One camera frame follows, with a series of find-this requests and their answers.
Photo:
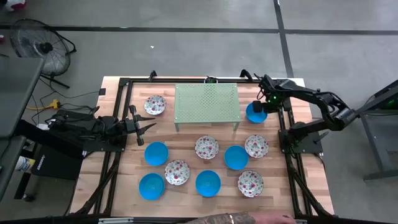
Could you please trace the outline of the person's hand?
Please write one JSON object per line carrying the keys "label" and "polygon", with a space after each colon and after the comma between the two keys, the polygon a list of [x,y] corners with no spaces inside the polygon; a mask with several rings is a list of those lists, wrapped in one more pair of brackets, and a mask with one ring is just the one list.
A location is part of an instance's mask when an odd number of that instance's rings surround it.
{"label": "person's hand", "polygon": [[256,224],[296,224],[294,218],[283,213],[251,213]]}

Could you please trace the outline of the grey metal workbench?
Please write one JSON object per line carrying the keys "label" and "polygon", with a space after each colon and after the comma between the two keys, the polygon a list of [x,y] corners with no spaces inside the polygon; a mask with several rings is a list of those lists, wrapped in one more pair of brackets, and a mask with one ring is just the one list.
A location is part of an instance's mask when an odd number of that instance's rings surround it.
{"label": "grey metal workbench", "polygon": [[357,110],[362,121],[378,171],[365,175],[363,180],[398,177],[398,80],[373,94]]}

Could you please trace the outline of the dark grey table top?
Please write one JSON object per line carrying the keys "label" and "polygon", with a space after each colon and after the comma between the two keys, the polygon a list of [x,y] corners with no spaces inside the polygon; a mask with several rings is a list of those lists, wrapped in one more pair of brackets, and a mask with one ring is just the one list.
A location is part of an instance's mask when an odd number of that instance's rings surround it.
{"label": "dark grey table top", "polygon": [[24,136],[0,139],[0,201],[6,192],[25,142]]}

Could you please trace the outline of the black aluminium table frame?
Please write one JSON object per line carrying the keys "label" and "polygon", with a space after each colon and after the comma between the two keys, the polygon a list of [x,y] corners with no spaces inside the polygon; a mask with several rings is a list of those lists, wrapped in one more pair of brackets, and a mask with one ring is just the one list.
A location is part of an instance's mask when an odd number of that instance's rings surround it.
{"label": "black aluminium table frame", "polygon": [[[146,121],[155,123],[148,129],[146,144],[162,142],[169,150],[169,160],[180,159],[190,167],[190,178],[181,186],[167,184],[157,200],[145,200],[139,193],[140,180],[149,173],[164,174],[163,166],[151,166],[144,159],[144,146],[138,146],[135,136],[129,136],[121,154],[111,216],[113,217],[201,217],[215,213],[234,213],[243,210],[281,211],[293,213],[285,157],[279,147],[279,118],[271,114],[261,124],[250,123],[244,114],[236,131],[230,123],[182,124],[176,131],[174,124],[175,77],[156,78],[148,82],[143,77],[133,79],[131,85],[119,86],[119,77],[105,77],[101,86],[106,94],[98,98],[100,116],[122,115],[115,108],[116,100],[131,96],[139,114],[145,114],[144,102],[152,95],[163,96],[167,108],[160,116]],[[245,197],[238,190],[240,171],[229,169],[224,163],[224,152],[232,145],[243,145],[252,134],[264,136],[269,153],[260,159],[250,159],[247,169],[258,172],[264,180],[262,193],[254,198]],[[212,136],[219,144],[219,153],[212,159],[202,159],[195,152],[195,142],[202,136]],[[204,170],[216,172],[221,188],[213,197],[201,196],[195,187],[198,174]]]}

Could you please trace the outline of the white plastic container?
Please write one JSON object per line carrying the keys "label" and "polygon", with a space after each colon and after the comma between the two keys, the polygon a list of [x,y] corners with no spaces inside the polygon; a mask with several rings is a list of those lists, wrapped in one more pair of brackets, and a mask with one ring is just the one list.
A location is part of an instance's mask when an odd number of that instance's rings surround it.
{"label": "white plastic container", "polygon": [[34,164],[35,164],[35,159],[30,159],[28,157],[19,156],[14,170],[19,171],[19,172],[30,173],[31,168],[33,168]]}

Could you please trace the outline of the person's forearm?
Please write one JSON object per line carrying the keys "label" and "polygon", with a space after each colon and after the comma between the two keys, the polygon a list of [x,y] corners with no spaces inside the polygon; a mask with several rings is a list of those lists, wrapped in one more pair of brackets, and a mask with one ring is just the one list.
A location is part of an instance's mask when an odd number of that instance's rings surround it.
{"label": "person's forearm", "polygon": [[248,212],[222,213],[197,218],[186,224],[255,224],[255,219]]}

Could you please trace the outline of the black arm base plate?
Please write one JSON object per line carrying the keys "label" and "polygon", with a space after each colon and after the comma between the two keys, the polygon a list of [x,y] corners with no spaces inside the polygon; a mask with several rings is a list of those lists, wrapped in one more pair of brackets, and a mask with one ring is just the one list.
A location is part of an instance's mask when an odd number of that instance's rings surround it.
{"label": "black arm base plate", "polygon": [[294,142],[289,140],[287,130],[279,130],[278,135],[281,151],[285,154],[319,154],[323,152],[321,140],[327,133],[310,133],[303,140]]}
{"label": "black arm base plate", "polygon": [[101,139],[84,139],[83,150],[87,152],[124,152],[124,146]]}

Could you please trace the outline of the black support beam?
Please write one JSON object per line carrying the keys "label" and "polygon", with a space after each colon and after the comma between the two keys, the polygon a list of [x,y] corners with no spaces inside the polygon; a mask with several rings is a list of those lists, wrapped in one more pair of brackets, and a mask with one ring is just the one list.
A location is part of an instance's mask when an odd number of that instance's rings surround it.
{"label": "black support beam", "polygon": [[63,137],[58,133],[44,131],[23,119],[18,121],[14,134],[16,136],[24,136],[41,145],[50,146],[69,157],[76,159],[83,158],[82,143],[73,142],[71,139]]}

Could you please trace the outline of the blue plastic mini bowl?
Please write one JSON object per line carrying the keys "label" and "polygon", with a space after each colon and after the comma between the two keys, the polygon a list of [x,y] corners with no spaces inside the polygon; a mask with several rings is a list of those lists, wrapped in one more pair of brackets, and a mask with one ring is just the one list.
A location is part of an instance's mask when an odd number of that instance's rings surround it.
{"label": "blue plastic mini bowl", "polygon": [[227,148],[224,154],[224,162],[232,170],[242,170],[246,167],[249,157],[241,146],[233,145]]}
{"label": "blue plastic mini bowl", "polygon": [[259,124],[267,119],[268,114],[265,112],[256,113],[253,104],[250,103],[246,107],[246,117],[250,122]]}
{"label": "blue plastic mini bowl", "polygon": [[150,173],[139,182],[139,193],[146,200],[157,200],[165,190],[165,182],[161,175]]}
{"label": "blue plastic mini bowl", "polygon": [[215,196],[221,188],[219,175],[212,170],[200,172],[195,181],[197,192],[203,197]]}
{"label": "blue plastic mini bowl", "polygon": [[144,159],[152,166],[160,166],[164,164],[168,158],[168,147],[162,142],[152,142],[144,151]]}

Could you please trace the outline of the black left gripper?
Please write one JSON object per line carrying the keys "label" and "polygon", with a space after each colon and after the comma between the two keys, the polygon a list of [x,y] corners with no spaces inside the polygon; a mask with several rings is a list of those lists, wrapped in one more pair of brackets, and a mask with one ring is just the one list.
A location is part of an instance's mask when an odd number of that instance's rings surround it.
{"label": "black left gripper", "polygon": [[132,119],[126,118],[124,120],[124,132],[126,134],[135,133],[137,136],[137,144],[142,146],[144,144],[143,135],[151,127],[155,126],[155,123],[149,124],[144,127],[139,126],[139,121],[148,121],[154,118],[146,118],[137,114],[136,107],[134,105],[129,106],[129,111],[132,114]]}

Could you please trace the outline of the black box with white lettering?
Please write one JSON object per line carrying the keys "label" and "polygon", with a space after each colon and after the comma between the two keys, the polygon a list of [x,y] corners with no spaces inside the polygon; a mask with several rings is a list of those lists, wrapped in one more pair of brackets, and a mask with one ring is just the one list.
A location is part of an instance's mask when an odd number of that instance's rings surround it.
{"label": "black box with white lettering", "polygon": [[65,180],[77,180],[83,161],[82,158],[70,157],[47,146],[40,146],[34,160],[30,170],[32,174]]}

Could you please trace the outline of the green perforated metal shelf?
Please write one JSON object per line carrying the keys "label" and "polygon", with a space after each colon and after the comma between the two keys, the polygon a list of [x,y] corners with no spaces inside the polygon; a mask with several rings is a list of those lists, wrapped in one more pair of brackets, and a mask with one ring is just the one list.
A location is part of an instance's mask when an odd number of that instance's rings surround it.
{"label": "green perforated metal shelf", "polygon": [[237,83],[178,83],[175,85],[174,124],[241,122]]}

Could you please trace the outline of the red floral mini bowl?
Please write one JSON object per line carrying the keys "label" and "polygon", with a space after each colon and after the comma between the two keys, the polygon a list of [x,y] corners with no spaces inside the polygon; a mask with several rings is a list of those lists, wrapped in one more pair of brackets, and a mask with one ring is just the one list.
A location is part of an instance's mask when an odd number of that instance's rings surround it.
{"label": "red floral mini bowl", "polygon": [[219,153],[218,141],[212,136],[202,136],[195,142],[195,152],[202,159],[212,159]]}
{"label": "red floral mini bowl", "polygon": [[169,184],[183,185],[190,177],[190,168],[185,161],[176,159],[166,165],[164,175]]}
{"label": "red floral mini bowl", "polygon": [[250,135],[246,139],[244,148],[250,157],[256,159],[266,156],[269,152],[269,144],[267,140],[257,134]]}
{"label": "red floral mini bowl", "polygon": [[151,115],[162,114],[167,107],[167,101],[163,96],[153,95],[144,102],[144,110]]}
{"label": "red floral mini bowl", "polygon": [[254,170],[245,170],[238,178],[238,189],[245,196],[259,196],[264,188],[262,176]]}

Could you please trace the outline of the black floor fan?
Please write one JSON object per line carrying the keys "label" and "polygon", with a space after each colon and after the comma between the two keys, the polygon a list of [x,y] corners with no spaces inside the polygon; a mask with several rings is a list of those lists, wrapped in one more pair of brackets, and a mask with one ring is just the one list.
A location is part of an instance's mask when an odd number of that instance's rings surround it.
{"label": "black floor fan", "polygon": [[11,25],[10,41],[15,54],[21,58],[40,58],[40,76],[66,89],[69,86],[55,78],[70,67],[76,45],[49,25],[34,19],[19,19]]}

